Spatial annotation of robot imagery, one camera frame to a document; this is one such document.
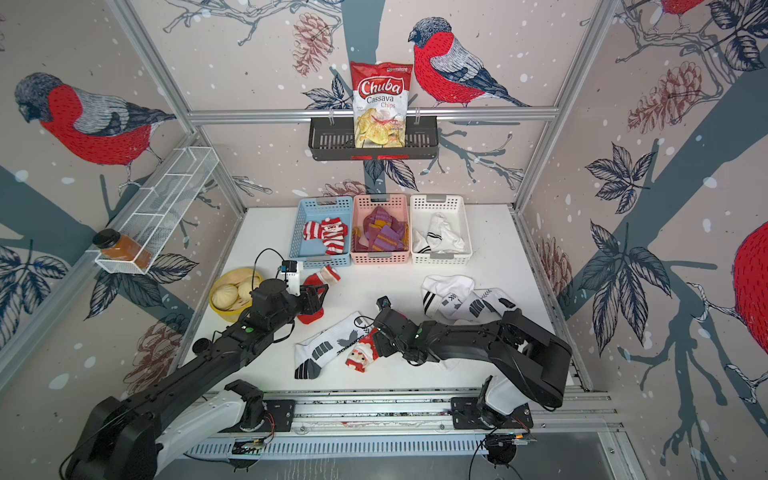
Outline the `red santa sock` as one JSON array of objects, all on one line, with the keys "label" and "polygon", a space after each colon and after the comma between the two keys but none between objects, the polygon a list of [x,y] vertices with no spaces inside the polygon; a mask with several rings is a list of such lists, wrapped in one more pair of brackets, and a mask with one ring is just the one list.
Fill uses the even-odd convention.
[{"label": "red santa sock", "polygon": [[340,255],[345,251],[348,226],[340,218],[327,218],[320,224],[321,240],[327,255]]},{"label": "red santa sock", "polygon": [[373,328],[366,336],[357,341],[346,358],[345,365],[347,367],[359,373],[364,373],[379,358],[374,342],[374,336],[377,332],[378,329]]}]

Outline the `red snowflake sock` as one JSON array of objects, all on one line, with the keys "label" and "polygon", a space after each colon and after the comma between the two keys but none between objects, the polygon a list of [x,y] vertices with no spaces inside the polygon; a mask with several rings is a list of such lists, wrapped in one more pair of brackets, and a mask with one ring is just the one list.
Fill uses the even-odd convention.
[{"label": "red snowflake sock", "polygon": [[308,306],[298,316],[298,320],[305,325],[319,320],[324,315],[322,306],[329,288],[340,281],[341,276],[331,266],[324,266],[308,276],[300,288],[301,294],[306,294]]}]

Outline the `white black sport sock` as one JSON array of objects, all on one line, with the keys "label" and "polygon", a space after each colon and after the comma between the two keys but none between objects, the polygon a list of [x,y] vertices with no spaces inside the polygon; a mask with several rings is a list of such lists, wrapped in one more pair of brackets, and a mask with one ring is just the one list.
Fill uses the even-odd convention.
[{"label": "white black sport sock", "polygon": [[359,312],[353,312],[329,328],[294,345],[294,378],[317,379],[323,368],[339,356],[345,361],[359,339],[373,328],[373,321]]}]

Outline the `purple yellow striped sock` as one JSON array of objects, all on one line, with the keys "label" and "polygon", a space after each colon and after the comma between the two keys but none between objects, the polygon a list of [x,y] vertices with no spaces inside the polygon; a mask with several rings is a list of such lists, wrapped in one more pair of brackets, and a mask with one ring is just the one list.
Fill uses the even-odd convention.
[{"label": "purple yellow striped sock", "polygon": [[354,252],[400,252],[406,250],[407,223],[377,206],[353,231]]}]

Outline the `white sock two black stripes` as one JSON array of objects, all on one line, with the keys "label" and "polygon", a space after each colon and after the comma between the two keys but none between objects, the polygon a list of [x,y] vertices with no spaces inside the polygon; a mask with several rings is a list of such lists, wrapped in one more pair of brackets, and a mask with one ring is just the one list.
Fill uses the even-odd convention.
[{"label": "white sock two black stripes", "polygon": [[450,225],[447,223],[444,215],[435,213],[430,219],[426,239],[430,242],[441,242],[444,238],[444,231],[448,228],[450,228]]}]

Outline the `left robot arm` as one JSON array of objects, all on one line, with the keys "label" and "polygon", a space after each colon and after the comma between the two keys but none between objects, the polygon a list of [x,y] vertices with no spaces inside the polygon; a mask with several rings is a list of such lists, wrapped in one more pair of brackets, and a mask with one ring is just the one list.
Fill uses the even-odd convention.
[{"label": "left robot arm", "polygon": [[166,378],[124,400],[109,397],[93,408],[80,439],[59,466],[61,479],[152,479],[165,450],[161,434],[218,382],[249,365],[299,315],[318,312],[326,284],[297,295],[273,278],[251,292],[252,304],[219,338]]}]

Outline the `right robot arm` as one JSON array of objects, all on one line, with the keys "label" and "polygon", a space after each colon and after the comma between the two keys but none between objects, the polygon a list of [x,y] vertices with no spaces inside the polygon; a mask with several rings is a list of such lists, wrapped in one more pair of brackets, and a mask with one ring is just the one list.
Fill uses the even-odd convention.
[{"label": "right robot arm", "polygon": [[523,315],[508,310],[480,325],[416,324],[385,307],[372,319],[374,345],[383,357],[398,352],[412,366],[462,359],[494,365],[521,393],[542,407],[562,406],[571,346]]}]

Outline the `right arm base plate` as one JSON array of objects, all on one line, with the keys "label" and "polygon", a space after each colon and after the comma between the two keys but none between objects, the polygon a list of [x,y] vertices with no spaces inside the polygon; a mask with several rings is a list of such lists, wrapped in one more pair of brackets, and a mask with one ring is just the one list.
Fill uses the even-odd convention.
[{"label": "right arm base plate", "polygon": [[494,428],[528,431],[534,422],[528,404],[517,407],[511,414],[503,415],[480,404],[475,397],[452,397],[450,413],[454,430],[491,430]]}]

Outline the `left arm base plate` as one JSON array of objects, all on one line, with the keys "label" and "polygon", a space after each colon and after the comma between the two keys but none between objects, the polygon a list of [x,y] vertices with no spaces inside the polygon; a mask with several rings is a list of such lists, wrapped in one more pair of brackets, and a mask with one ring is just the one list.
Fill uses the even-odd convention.
[{"label": "left arm base plate", "polygon": [[286,433],[292,429],[296,402],[288,399],[249,401],[240,421],[232,428],[236,433]]}]

